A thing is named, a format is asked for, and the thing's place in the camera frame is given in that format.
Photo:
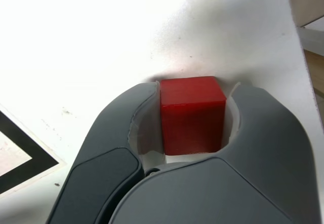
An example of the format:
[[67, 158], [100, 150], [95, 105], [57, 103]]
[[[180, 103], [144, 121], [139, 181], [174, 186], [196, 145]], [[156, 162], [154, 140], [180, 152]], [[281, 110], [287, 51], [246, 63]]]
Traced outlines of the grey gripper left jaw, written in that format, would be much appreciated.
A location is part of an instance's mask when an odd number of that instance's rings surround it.
[[109, 223], [125, 194], [147, 170], [165, 162], [160, 85], [138, 84], [95, 119], [48, 223]]

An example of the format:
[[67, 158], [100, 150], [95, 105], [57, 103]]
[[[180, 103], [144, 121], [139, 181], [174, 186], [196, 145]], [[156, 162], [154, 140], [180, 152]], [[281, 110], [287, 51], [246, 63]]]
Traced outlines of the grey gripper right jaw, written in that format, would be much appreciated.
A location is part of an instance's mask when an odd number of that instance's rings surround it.
[[210, 158], [135, 185], [111, 223], [320, 223], [313, 151], [299, 122], [266, 90], [239, 85], [234, 138]]

